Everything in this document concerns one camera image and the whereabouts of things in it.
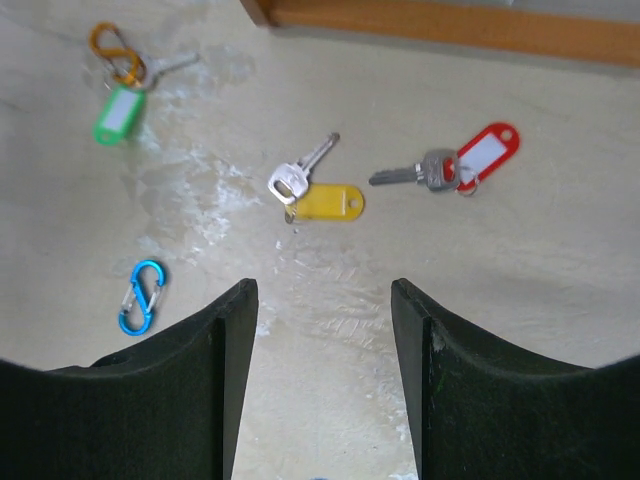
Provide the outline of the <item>key with green tag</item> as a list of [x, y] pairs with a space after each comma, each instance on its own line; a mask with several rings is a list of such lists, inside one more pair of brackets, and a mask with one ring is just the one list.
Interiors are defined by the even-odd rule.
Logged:
[[94, 140], [105, 146], [113, 146], [125, 140], [131, 133], [145, 105], [147, 92], [163, 74], [197, 62], [198, 52], [181, 53], [168, 58], [153, 58], [142, 54], [146, 67], [139, 86], [117, 86], [112, 90], [106, 105], [93, 127]]

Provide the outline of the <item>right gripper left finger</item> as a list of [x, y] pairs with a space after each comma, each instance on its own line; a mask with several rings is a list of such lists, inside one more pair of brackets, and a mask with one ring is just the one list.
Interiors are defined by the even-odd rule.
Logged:
[[227, 479], [258, 314], [243, 279], [89, 367], [55, 373], [55, 479]]

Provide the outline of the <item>key with yellow tag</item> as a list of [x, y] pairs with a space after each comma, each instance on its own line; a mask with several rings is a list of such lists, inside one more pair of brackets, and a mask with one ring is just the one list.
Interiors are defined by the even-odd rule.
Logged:
[[339, 139], [339, 133], [331, 132], [310, 153], [295, 162], [280, 164], [272, 173], [267, 187], [284, 205], [287, 224], [308, 220], [350, 222], [362, 214], [365, 199], [356, 186], [309, 180], [312, 169]]

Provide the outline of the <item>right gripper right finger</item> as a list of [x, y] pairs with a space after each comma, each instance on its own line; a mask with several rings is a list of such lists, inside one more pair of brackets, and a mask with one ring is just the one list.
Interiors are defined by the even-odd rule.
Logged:
[[571, 409], [584, 368], [516, 346], [406, 279], [391, 317], [421, 479], [577, 478], [592, 466]]

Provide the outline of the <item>orange carabiner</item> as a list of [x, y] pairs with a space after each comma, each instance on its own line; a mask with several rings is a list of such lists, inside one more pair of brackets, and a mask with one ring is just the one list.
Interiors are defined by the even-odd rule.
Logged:
[[[118, 46], [104, 46], [102, 38], [112, 34], [119, 42]], [[138, 87], [146, 71], [141, 56], [126, 42], [121, 30], [112, 22], [97, 23], [88, 36], [91, 52], [110, 67], [113, 80], [127, 87]], [[128, 67], [123, 71], [116, 68], [117, 61], [126, 61]]]

